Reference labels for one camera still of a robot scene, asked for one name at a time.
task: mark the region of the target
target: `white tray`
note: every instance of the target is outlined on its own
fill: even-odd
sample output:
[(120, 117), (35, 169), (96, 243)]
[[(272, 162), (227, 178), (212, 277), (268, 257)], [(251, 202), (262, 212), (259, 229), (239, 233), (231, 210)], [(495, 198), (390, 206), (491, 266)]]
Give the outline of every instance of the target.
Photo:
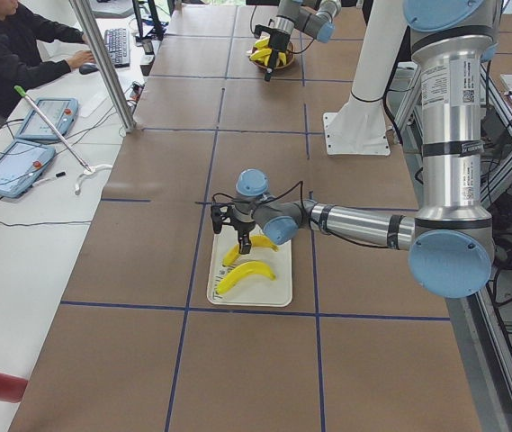
[[(259, 228), (250, 235), (262, 235)], [(230, 267), (221, 264), (223, 257), (238, 243), (238, 234), (227, 225), (221, 234), (213, 236), (211, 248), (210, 278), (208, 279), (208, 301), (219, 305), (272, 306), (284, 307), (292, 301), (292, 243), (288, 241), (279, 246), (277, 252), (268, 247), (252, 247), (248, 255), (242, 255)], [(215, 292), (216, 286), (233, 268), (247, 261), (263, 261), (275, 274), (271, 281), (260, 274), (250, 275), (240, 280), (225, 294)]]

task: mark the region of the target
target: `keyboard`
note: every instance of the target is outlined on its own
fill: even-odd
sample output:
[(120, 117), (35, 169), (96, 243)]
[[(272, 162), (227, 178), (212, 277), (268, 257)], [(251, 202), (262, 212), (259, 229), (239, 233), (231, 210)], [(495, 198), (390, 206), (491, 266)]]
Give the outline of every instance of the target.
[(110, 54), (112, 64), (116, 68), (130, 65), (130, 32), (128, 29), (124, 27), (106, 30), (103, 34), (103, 42)]

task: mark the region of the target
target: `person's hand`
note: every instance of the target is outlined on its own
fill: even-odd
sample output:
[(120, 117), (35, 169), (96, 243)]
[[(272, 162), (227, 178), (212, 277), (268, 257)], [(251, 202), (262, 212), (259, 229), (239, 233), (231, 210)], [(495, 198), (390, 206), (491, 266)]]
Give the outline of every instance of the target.
[(68, 58), (66, 62), (69, 64), (69, 68), (74, 70), (84, 63), (94, 63), (94, 54), (92, 54), (92, 51), (78, 51), (72, 57)]

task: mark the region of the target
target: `bowl of bananas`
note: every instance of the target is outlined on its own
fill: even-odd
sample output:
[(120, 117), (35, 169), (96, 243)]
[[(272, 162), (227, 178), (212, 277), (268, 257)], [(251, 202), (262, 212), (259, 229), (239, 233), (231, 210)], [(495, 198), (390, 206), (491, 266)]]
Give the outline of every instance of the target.
[[(272, 49), (268, 46), (269, 37), (257, 40), (251, 50), (246, 52), (249, 61), (254, 63), (256, 66), (262, 69), (267, 69), (269, 66), (270, 56), (272, 55)], [(293, 44), (290, 41), (288, 43), (288, 49), (285, 52), (278, 52), (275, 70), (285, 69), (292, 65), (295, 60), (293, 54)]]

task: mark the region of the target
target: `black jacket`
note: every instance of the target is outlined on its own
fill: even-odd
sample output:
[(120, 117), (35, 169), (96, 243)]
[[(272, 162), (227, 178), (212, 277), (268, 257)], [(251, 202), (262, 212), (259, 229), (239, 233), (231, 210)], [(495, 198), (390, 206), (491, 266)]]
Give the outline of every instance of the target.
[(21, 97), (13, 86), (30, 89), (70, 72), (65, 60), (42, 62), (36, 40), (83, 43), (82, 32), (33, 13), (20, 4), (0, 21), (0, 114), (7, 117)]

